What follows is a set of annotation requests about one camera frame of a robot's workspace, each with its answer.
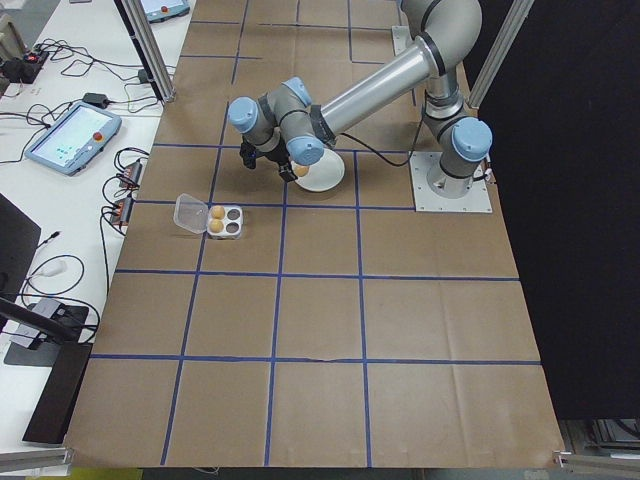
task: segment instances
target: tablet screen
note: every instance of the tablet screen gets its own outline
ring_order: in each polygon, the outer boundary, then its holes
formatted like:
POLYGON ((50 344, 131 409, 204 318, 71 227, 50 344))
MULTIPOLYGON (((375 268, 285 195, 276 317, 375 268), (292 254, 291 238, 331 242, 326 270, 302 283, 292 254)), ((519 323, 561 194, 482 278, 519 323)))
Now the tablet screen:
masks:
POLYGON ((100 131, 111 117, 80 106, 50 132, 32 151, 38 156, 64 167, 100 131))

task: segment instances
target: floor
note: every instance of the floor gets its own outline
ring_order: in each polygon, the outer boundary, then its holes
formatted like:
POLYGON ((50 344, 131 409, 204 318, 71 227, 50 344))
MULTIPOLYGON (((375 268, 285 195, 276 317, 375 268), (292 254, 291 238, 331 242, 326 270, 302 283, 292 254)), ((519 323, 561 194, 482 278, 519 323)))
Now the floor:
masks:
MULTIPOLYGON (((22 9, 6 9, 15 20, 25 43, 31 46, 37 39, 49 16, 60 0, 27 0, 22 9)), ((221 469, 217 474, 201 473, 194 469, 146 469, 145 480, 186 480, 217 477, 220 479, 388 479, 414 480, 422 477, 424 472, 409 469, 221 469)), ((429 470, 427 475, 436 480, 502 480, 502 479, 540 479, 560 480, 571 478, 567 473, 559 470, 429 470)), ((581 476, 581 479, 605 479, 608 477, 581 476)))
POLYGON ((38 35, 46 25, 49 17, 60 3, 60 0, 27 0, 20 9, 11 8, 17 3, 0 0, 0 12, 8 13, 14 19, 16 26, 28 47, 38 39, 38 35))

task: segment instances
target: plastic egg tray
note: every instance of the plastic egg tray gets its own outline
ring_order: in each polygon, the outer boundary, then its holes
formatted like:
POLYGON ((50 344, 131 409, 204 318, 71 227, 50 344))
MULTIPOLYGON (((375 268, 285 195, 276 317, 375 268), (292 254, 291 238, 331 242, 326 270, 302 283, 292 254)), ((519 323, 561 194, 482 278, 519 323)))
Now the plastic egg tray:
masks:
POLYGON ((242 208, 237 205, 214 205, 209 209, 207 233, 213 238, 235 239, 242 235, 242 208))

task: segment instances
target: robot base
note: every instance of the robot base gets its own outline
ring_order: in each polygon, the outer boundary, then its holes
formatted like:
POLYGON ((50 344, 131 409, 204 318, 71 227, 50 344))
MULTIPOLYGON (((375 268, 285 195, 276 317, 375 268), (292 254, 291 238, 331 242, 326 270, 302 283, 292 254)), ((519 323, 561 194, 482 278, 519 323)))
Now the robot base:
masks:
MULTIPOLYGON (((444 198, 435 193, 427 183, 429 169, 440 160, 440 152, 415 152, 411 157, 411 183, 416 212, 436 213, 492 213, 489 192, 484 180, 473 182, 462 198, 444 198)), ((478 167, 475 176, 481 176, 478 167)))

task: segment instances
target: clear plastic lid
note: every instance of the clear plastic lid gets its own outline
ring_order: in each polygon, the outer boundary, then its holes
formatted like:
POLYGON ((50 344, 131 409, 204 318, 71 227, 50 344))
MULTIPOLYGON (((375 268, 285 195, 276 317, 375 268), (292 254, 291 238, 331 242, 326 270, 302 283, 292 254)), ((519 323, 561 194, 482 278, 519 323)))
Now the clear plastic lid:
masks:
POLYGON ((176 200, 173 222, 192 233, 204 233, 207 230, 208 215, 209 207, 206 203, 188 193, 182 193, 176 200))

